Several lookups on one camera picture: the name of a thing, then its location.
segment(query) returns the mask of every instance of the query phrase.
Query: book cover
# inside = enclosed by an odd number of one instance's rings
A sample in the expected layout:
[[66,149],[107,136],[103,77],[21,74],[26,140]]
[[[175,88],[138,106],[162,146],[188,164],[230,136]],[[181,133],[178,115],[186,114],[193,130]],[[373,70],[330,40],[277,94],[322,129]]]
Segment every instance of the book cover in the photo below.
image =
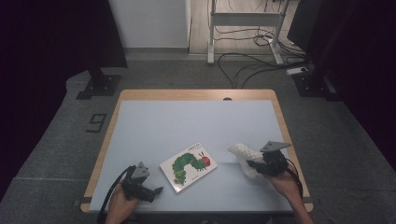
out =
[[200,143],[177,153],[160,166],[176,193],[218,167]]

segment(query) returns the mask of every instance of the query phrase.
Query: human arm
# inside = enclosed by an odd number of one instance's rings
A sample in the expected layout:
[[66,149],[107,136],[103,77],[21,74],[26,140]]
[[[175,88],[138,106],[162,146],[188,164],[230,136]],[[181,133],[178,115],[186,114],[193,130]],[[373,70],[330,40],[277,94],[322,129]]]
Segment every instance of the human arm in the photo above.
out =
[[132,214],[134,208],[137,206],[138,203],[139,200],[136,198],[128,200],[121,187],[121,184],[118,184],[114,188],[113,194],[111,195],[105,223],[120,224],[123,220],[125,220],[129,215]]
[[[295,169],[291,165],[289,166],[294,173]],[[305,209],[303,199],[300,196],[300,191],[298,186],[294,180],[294,178],[287,172],[283,172],[277,176],[269,176],[265,175],[274,186],[276,191],[283,195],[289,202],[291,209],[293,210],[293,214],[295,216],[296,222],[298,224],[313,224],[311,216],[309,216],[308,212]]]

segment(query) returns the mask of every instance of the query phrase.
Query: gray carpet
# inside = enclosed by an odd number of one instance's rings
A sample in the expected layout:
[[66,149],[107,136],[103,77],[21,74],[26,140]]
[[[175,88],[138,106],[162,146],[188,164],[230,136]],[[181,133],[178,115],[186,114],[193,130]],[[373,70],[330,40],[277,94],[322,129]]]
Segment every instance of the gray carpet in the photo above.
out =
[[[251,62],[228,61],[234,74]],[[114,96],[76,100],[87,72],[70,78],[51,125],[10,184],[0,204],[0,223],[94,223],[79,210],[114,106],[125,89],[230,89],[219,68],[205,61],[129,61]],[[245,89],[276,92],[314,200],[316,223],[396,223],[396,175],[368,134],[340,102],[302,98],[285,70],[258,74]],[[99,133],[93,114],[106,114]]]

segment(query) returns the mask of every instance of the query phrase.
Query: red caterpillar head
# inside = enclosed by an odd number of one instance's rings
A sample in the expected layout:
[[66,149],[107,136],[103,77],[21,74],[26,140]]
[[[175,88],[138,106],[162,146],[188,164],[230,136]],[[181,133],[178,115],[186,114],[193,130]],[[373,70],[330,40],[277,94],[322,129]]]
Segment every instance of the red caterpillar head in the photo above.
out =
[[202,157],[201,161],[204,162],[206,167],[210,166],[210,159],[204,155],[204,152],[201,152],[201,153],[199,154]]

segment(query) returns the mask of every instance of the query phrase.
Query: wooden floor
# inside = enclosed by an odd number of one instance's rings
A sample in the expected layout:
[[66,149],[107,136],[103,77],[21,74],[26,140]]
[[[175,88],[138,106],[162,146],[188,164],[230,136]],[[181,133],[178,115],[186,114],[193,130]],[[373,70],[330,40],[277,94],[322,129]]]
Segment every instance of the wooden floor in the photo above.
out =
[[[217,0],[217,12],[278,12],[279,4],[284,1],[272,0]],[[292,18],[297,8],[299,1],[290,1],[286,18],[280,32],[280,40],[291,46],[287,39],[288,31],[291,25]],[[190,54],[206,54],[207,41],[209,38],[209,22],[211,0],[191,0],[191,36],[190,36]],[[254,29],[249,31],[222,34],[220,32],[229,32],[242,29]],[[228,26],[217,27],[215,30],[215,39],[220,38],[247,38],[253,37],[257,34],[258,27],[241,27]],[[261,27],[260,34],[265,34],[265,31],[272,32],[274,27]],[[239,52],[246,54],[269,54],[271,50],[268,46],[259,47],[255,44],[253,39],[248,40],[230,40],[221,39],[215,40],[215,53]]]

